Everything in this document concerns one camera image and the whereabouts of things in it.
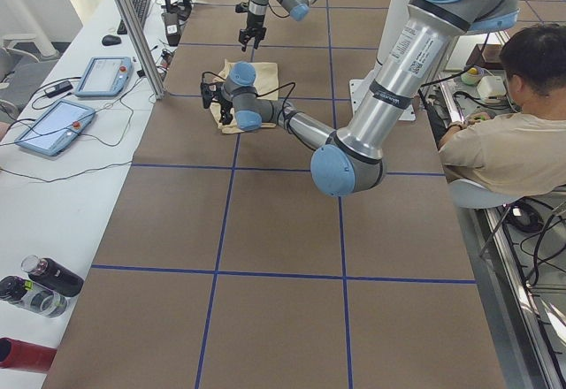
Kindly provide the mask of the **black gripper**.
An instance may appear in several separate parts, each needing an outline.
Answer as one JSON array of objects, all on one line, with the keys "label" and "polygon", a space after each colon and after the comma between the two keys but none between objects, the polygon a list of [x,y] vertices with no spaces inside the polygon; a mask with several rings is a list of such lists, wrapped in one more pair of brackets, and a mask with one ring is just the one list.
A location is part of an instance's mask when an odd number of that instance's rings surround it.
[{"label": "black gripper", "polygon": [[220,105],[220,119],[218,122],[223,126],[230,125],[233,121],[233,114],[231,112],[233,103],[222,94],[218,94],[218,103]]},{"label": "black gripper", "polygon": [[255,14],[251,11],[247,14],[246,28],[241,29],[238,35],[238,42],[241,44],[241,50],[246,51],[249,38],[254,38],[254,48],[258,49],[260,42],[265,38],[264,14]]}]

